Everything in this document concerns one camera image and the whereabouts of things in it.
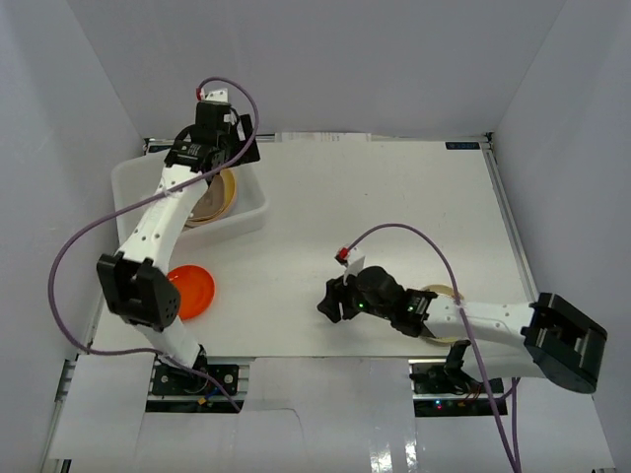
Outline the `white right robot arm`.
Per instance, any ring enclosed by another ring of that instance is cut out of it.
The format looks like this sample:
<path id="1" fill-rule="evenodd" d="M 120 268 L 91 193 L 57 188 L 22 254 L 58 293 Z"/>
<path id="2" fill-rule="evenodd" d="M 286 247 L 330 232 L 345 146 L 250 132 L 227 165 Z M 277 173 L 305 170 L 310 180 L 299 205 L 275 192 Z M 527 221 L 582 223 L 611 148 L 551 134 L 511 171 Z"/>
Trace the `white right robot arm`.
<path id="1" fill-rule="evenodd" d="M 532 303 L 458 303 L 404 288 L 380 266 L 328 280 L 316 308 L 333 323 L 366 313 L 408 337 L 454 339 L 443 371 L 459 393 L 483 378 L 533 377 L 593 394 L 607 341 L 601 325 L 557 294 Z"/>

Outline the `yellow round plate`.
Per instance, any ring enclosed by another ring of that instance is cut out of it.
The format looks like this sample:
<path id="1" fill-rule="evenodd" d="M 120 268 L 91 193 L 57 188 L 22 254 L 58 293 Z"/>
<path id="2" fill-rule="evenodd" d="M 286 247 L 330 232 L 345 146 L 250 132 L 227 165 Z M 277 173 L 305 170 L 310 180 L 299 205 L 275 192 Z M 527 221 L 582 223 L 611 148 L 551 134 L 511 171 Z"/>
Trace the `yellow round plate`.
<path id="1" fill-rule="evenodd" d="M 207 191 L 193 207 L 185 222 L 188 229 L 198 228 L 227 217 L 237 202 L 238 183 L 230 169 L 216 175 Z"/>

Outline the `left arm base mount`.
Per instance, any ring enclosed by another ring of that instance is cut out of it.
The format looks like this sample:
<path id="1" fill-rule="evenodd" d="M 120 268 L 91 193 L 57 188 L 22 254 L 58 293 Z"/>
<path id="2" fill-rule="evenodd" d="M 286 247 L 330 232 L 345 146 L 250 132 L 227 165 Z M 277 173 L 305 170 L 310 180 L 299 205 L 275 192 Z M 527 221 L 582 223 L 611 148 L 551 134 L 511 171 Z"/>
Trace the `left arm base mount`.
<path id="1" fill-rule="evenodd" d="M 241 367 L 219 364 L 208 365 L 201 370 L 216 382 L 156 363 L 145 411 L 163 414 L 237 414 L 244 404 L 239 386 Z"/>

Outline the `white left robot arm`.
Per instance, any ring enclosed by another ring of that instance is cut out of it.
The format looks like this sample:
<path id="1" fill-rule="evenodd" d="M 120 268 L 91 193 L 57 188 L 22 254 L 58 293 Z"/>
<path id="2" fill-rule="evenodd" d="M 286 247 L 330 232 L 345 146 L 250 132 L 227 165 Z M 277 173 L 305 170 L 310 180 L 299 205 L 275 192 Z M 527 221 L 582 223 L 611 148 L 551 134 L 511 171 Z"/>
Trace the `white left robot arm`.
<path id="1" fill-rule="evenodd" d="M 215 169 L 258 161 L 252 120 L 228 101 L 201 100 L 195 120 L 182 129 L 163 161 L 155 200 L 129 238 L 97 263 L 108 310 L 141 332 L 175 382 L 196 393 L 208 381 L 205 350 L 178 317 L 181 296 L 167 273 L 176 241 Z"/>

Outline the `brown square plate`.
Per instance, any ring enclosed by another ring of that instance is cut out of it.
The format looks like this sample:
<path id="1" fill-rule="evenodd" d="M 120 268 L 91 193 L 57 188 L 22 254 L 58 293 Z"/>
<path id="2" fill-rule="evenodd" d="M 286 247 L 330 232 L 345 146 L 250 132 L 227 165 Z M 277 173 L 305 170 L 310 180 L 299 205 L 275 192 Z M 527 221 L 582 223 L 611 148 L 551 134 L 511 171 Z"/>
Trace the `brown square plate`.
<path id="1" fill-rule="evenodd" d="M 188 222 L 191 225 L 201 225 L 217 219 L 228 207 L 231 200 L 231 190 L 224 179 L 215 177 L 207 191 L 195 204 Z"/>

